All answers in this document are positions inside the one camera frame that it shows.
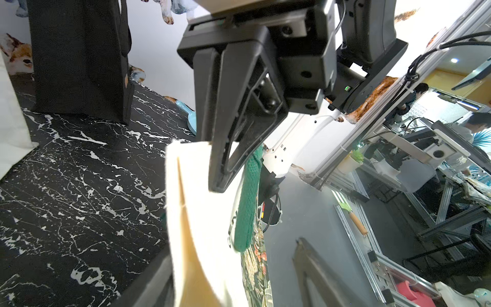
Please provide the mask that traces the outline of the cream tote bag green handles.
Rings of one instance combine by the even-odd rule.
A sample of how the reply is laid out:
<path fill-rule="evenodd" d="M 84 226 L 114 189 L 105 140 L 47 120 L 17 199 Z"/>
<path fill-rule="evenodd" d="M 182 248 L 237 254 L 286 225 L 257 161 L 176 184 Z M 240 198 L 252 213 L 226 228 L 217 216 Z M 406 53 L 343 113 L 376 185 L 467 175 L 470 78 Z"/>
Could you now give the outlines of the cream tote bag green handles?
<path fill-rule="evenodd" d="M 166 224 L 175 306 L 272 306 L 258 192 L 242 167 L 223 193 L 208 188 L 208 142 L 166 149 Z"/>

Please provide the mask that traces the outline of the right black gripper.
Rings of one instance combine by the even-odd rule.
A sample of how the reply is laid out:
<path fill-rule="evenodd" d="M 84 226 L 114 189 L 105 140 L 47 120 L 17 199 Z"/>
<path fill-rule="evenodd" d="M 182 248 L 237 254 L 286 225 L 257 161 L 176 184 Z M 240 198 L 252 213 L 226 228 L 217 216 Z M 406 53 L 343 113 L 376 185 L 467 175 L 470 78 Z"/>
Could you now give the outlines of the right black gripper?
<path fill-rule="evenodd" d="M 178 46 L 194 69 L 198 139 L 212 145 L 208 188 L 224 193 L 294 113 L 316 115 L 336 79 L 334 1 L 200 1 Z"/>

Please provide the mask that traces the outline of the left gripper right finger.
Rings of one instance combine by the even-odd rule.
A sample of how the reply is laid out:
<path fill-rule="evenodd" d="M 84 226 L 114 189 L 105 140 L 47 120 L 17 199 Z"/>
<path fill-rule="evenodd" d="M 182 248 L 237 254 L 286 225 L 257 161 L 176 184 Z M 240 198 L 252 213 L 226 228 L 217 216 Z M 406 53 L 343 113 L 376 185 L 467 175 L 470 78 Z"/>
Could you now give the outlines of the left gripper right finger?
<path fill-rule="evenodd" d="M 303 306 L 367 306 L 303 237 L 292 258 Z"/>

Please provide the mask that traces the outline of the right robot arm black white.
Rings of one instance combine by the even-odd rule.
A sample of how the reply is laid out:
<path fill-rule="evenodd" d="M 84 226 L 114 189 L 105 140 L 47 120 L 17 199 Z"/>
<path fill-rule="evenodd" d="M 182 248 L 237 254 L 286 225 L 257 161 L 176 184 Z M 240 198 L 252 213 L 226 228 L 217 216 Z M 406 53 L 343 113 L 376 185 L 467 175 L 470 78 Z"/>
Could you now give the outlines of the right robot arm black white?
<path fill-rule="evenodd" d="M 208 188 L 223 193 L 289 112 L 324 98 L 355 111 L 407 50 L 394 1 L 220 4 L 193 19 L 177 49 L 194 71 L 198 138 L 212 144 Z"/>

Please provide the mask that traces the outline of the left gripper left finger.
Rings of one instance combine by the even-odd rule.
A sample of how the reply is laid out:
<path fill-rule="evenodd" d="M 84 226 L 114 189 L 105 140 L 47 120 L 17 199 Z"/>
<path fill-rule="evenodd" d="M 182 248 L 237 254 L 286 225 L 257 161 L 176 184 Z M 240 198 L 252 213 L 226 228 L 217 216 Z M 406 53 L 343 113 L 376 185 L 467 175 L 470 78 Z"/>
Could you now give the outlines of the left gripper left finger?
<path fill-rule="evenodd" d="M 170 247 L 166 246 L 111 306 L 174 306 Z"/>

